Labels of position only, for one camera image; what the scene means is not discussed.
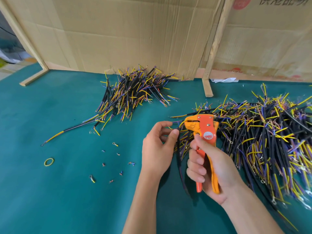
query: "green table mat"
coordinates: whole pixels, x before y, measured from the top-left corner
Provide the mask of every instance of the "green table mat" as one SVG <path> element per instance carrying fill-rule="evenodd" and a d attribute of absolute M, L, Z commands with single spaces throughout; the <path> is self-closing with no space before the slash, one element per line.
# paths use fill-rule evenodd
<path fill-rule="evenodd" d="M 54 134 L 94 115 L 105 88 L 103 74 L 52 70 L 27 87 L 18 83 L 40 70 L 23 68 L 0 81 L 0 233 L 82 234 L 121 233 L 141 169 L 143 138 L 152 126 L 169 116 L 192 111 L 197 104 L 223 102 L 226 94 L 237 102 L 256 102 L 251 90 L 261 93 L 259 81 L 211 84 L 215 94 L 205 98 L 201 79 L 171 82 L 171 106 L 144 103 L 132 120 L 116 116 L 99 137 L 87 125 Z M 300 101 L 311 94 L 304 83 L 266 82 L 269 96 L 290 93 Z M 53 165 L 43 165 L 47 158 Z M 183 161 L 183 172 L 186 160 Z M 96 183 L 92 183 L 92 174 Z M 186 180 L 189 187 L 195 184 Z M 176 161 L 163 177 L 157 197 L 158 233 L 235 233 L 224 210 L 204 193 L 183 190 Z M 312 213 L 291 200 L 280 208 L 301 233 L 310 233 Z M 273 213 L 283 230 L 291 233 Z"/>

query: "orange wire stripper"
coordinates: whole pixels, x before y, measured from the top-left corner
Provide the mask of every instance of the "orange wire stripper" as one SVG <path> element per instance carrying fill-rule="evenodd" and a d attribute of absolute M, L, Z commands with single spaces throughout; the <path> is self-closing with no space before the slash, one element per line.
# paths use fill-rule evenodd
<path fill-rule="evenodd" d="M 184 125 L 186 129 L 192 130 L 194 135 L 199 134 L 202 139 L 204 139 L 207 143 L 216 146 L 216 130 L 218 129 L 219 122 L 215 122 L 213 120 L 212 114 L 197 114 L 193 116 L 189 116 L 185 118 Z M 205 159 L 205 155 L 207 155 L 203 150 L 198 149 L 197 153 Z M 214 173 L 213 163 L 209 158 L 210 166 L 211 166 L 211 182 L 213 187 L 213 192 L 216 194 L 220 194 L 218 177 Z M 200 193 L 202 191 L 202 183 L 196 183 L 197 192 Z"/>

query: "pile of cables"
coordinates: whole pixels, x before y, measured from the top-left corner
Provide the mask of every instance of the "pile of cables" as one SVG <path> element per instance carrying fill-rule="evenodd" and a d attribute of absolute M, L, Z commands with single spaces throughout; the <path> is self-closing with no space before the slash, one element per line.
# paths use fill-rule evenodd
<path fill-rule="evenodd" d="M 222 141 L 221 150 L 232 158 L 238 169 L 242 168 L 253 191 L 257 186 L 276 211 L 278 202 L 287 207 L 286 196 L 311 210 L 306 201 L 312 196 L 312 106 L 307 102 L 312 96 L 294 103 L 287 99 L 288 94 L 269 98 L 266 86 L 263 84 L 261 88 L 263 97 L 252 92 L 257 103 L 236 103 L 232 99 L 226 103 L 226 97 L 216 108 L 205 103 L 196 106 L 192 113 L 172 118 L 213 114 L 219 122 L 216 134 Z M 194 139 L 193 131 L 187 130 L 183 122 L 176 121 L 181 131 L 175 148 L 181 177 L 181 161 Z"/>
<path fill-rule="evenodd" d="M 118 114 L 121 114 L 121 121 L 125 118 L 131 120 L 132 114 L 138 105 L 142 105 L 144 101 L 152 102 L 153 99 L 161 102 L 165 107 L 170 106 L 170 100 L 177 100 L 178 98 L 172 97 L 161 92 L 165 88 L 166 84 L 170 81 L 184 81 L 187 79 L 174 77 L 173 74 L 164 75 L 160 70 L 153 67 L 152 70 L 147 72 L 147 68 L 143 68 L 139 65 L 139 69 L 133 69 L 130 73 L 129 69 L 125 73 L 119 71 L 120 78 L 118 76 L 118 82 L 115 85 L 110 85 L 109 79 L 106 77 L 106 88 L 102 101 L 96 109 L 96 115 L 83 121 L 82 123 L 72 126 L 68 129 L 65 129 L 47 141 L 45 141 L 41 146 L 44 146 L 47 142 L 51 141 L 55 137 L 68 132 L 70 130 L 76 129 L 78 127 L 88 125 L 90 123 L 95 123 L 93 126 L 94 132 L 99 136 L 99 132 L 96 130 L 96 127 L 102 123 L 104 129 L 107 122 L 111 121 L 112 118 Z"/>

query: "forearm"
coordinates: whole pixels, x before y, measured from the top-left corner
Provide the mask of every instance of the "forearm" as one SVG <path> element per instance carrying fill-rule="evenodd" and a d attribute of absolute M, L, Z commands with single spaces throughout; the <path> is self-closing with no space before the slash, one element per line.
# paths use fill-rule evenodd
<path fill-rule="evenodd" d="M 159 178 L 141 172 L 123 234 L 156 233 L 156 197 Z"/>
<path fill-rule="evenodd" d="M 235 188 L 222 207 L 238 234 L 283 233 L 262 202 L 246 185 Z"/>

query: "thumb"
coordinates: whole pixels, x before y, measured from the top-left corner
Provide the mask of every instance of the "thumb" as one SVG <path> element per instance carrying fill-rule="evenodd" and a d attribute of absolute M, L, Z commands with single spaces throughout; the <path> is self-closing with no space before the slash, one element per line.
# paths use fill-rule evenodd
<path fill-rule="evenodd" d="M 214 147 L 211 144 L 208 144 L 200 137 L 199 134 L 196 134 L 194 139 L 197 146 L 201 148 L 211 158 L 212 161 L 215 161 L 216 159 L 220 158 L 220 156 L 223 156 L 223 152 L 220 149 Z"/>
<path fill-rule="evenodd" d="M 177 142 L 177 137 L 179 136 L 179 130 L 174 129 L 170 132 L 170 134 L 168 135 L 167 141 L 165 143 L 165 146 L 168 147 L 174 147 L 175 143 Z"/>

